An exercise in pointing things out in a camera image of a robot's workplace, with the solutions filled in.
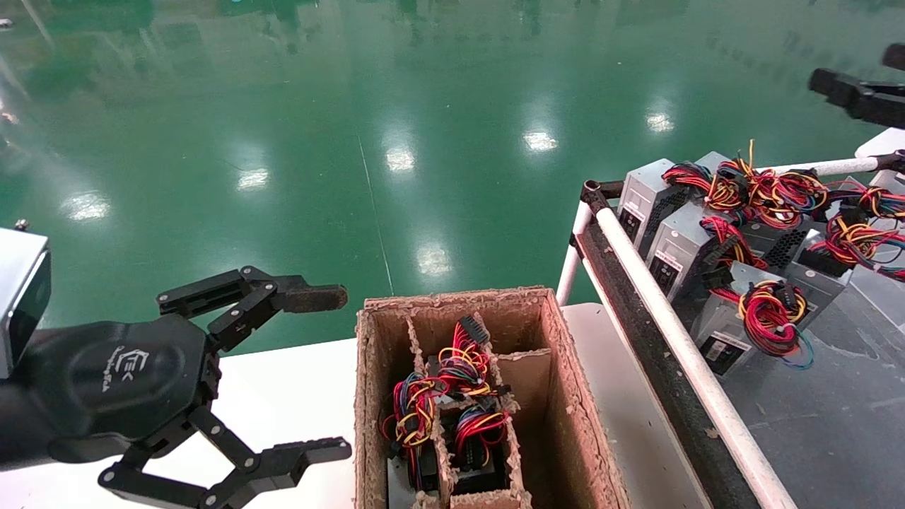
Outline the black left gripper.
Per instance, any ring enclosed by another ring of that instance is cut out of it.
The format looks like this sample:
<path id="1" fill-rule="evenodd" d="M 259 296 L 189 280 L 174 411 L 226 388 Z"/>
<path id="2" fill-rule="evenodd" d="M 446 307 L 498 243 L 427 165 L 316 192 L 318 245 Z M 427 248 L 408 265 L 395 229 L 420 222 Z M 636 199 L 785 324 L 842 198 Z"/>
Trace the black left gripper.
<path id="1" fill-rule="evenodd" d="M 246 265 L 162 292 L 156 302 L 167 316 L 151 322 L 35 332 L 14 368 L 14 464 L 83 464 L 123 454 L 98 478 L 114 496 L 158 508 L 243 508 L 263 493 L 297 487 L 314 464 L 351 457 L 342 437 L 255 453 L 207 406 L 194 409 L 216 393 L 204 379 L 208 344 L 230 352 L 279 312 L 342 309 L 345 287 L 311 286 L 301 275 Z M 187 321 L 214 310 L 222 315 L 207 335 Z M 177 444 L 172 431 L 200 433 L 233 469 L 211 487 L 147 474 L 162 444 Z"/>

